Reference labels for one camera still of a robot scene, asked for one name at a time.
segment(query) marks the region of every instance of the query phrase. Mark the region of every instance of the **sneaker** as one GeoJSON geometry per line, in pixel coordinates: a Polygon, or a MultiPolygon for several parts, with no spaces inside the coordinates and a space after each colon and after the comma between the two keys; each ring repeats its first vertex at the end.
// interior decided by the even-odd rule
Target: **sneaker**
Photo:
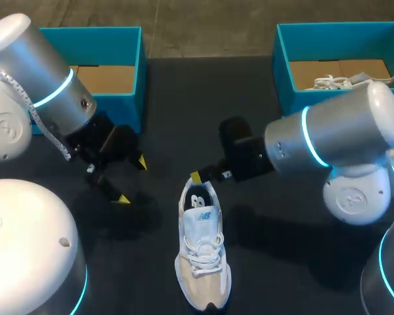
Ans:
{"type": "Polygon", "coordinates": [[[213,186],[186,183],[179,201],[175,271],[187,301],[200,311],[223,308],[232,276],[223,245],[222,211],[213,186]]]}
{"type": "Polygon", "coordinates": [[[314,87],[307,90],[343,90],[355,89],[361,85],[369,84],[371,82],[383,82],[388,87],[394,88],[394,76],[389,79],[376,79],[370,77],[366,73],[360,73],[353,77],[333,77],[327,75],[326,77],[319,77],[314,81],[314,87]]]}
{"type": "Polygon", "coordinates": [[[360,74],[354,75],[349,80],[350,80],[351,84],[353,84],[353,85],[362,83],[363,81],[372,80],[373,82],[385,83],[386,85],[388,85],[388,87],[394,88],[394,76],[389,79],[376,79],[374,77],[370,77],[366,73],[360,73],[360,74]]]}

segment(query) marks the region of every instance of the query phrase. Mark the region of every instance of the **blue led ring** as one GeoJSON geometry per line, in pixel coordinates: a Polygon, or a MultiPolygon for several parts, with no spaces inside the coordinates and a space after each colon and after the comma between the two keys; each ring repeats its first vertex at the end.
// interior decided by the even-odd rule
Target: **blue led ring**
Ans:
{"type": "Polygon", "coordinates": [[[50,100],[52,100],[54,97],[56,97],[57,95],[59,95],[61,93],[61,91],[63,91],[67,85],[70,83],[70,81],[73,78],[73,69],[70,68],[70,71],[68,73],[67,78],[64,80],[64,82],[62,83],[62,85],[60,85],[60,87],[55,90],[54,92],[52,92],[49,96],[47,96],[46,98],[44,98],[43,100],[40,100],[39,102],[36,102],[33,106],[35,108],[40,107],[41,105],[44,105],[45,103],[49,102],[50,100]]]}
{"type": "Polygon", "coordinates": [[[301,114],[301,124],[302,124],[303,136],[304,136],[305,141],[306,141],[306,143],[308,145],[309,151],[311,151],[311,154],[316,159],[316,161],[318,163],[320,163],[322,166],[328,167],[329,165],[326,162],[322,161],[321,158],[319,157],[319,155],[317,154],[317,152],[315,151],[313,143],[311,142],[311,139],[309,138],[308,128],[307,128],[307,112],[308,112],[308,109],[309,109],[309,106],[305,107],[302,110],[302,114],[301,114]]]}
{"type": "Polygon", "coordinates": [[[394,298],[394,291],[391,288],[390,284],[388,283],[387,277],[385,276],[385,273],[383,271],[383,266],[382,266],[382,244],[383,244],[383,241],[384,241],[385,237],[387,236],[387,233],[388,233],[388,231],[384,234],[384,236],[383,236],[383,238],[381,240],[380,251],[378,253],[378,260],[380,262],[380,270],[381,270],[382,280],[385,283],[385,286],[387,287],[389,293],[394,298]]]}
{"type": "Polygon", "coordinates": [[[83,296],[85,295],[86,292],[86,285],[87,285],[87,267],[86,267],[85,285],[83,286],[83,291],[81,292],[79,301],[77,302],[76,306],[73,308],[73,311],[69,315],[74,315],[74,313],[76,313],[77,309],[79,308],[81,300],[83,300],[83,296]]]}

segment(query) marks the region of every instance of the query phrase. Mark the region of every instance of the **shoe tongue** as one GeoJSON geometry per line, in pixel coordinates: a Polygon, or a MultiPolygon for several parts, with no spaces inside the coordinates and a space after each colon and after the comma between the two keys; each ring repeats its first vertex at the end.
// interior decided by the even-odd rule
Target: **shoe tongue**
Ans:
{"type": "Polygon", "coordinates": [[[214,206],[188,209],[183,222],[185,236],[195,247],[200,240],[210,241],[217,237],[219,211],[214,206]]]}

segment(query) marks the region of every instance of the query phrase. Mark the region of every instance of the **concrete floor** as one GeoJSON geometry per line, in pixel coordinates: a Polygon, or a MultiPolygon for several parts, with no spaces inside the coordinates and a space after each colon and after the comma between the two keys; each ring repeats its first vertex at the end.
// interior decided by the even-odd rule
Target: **concrete floor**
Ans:
{"type": "Polygon", "coordinates": [[[277,23],[394,20],[394,0],[0,0],[39,27],[142,26],[151,57],[270,54],[277,23]]]}

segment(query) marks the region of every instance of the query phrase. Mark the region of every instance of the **black work surface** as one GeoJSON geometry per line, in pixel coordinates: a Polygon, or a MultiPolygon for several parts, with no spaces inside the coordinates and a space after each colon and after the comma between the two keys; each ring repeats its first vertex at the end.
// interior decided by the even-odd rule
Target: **black work surface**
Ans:
{"type": "MultiPolygon", "coordinates": [[[[72,210],[93,315],[192,314],[174,270],[183,186],[191,171],[221,158],[223,119],[242,115],[261,134],[280,117],[269,57],[150,60],[148,78],[141,138],[148,171],[109,170],[137,193],[134,208],[111,212],[84,183],[85,165],[66,163],[42,136],[23,157],[0,165],[0,178],[41,184],[72,210]]],[[[325,176],[213,183],[232,270],[227,314],[362,314],[362,266],[394,219],[394,202],[378,224],[340,224],[322,202],[325,176]]]]}

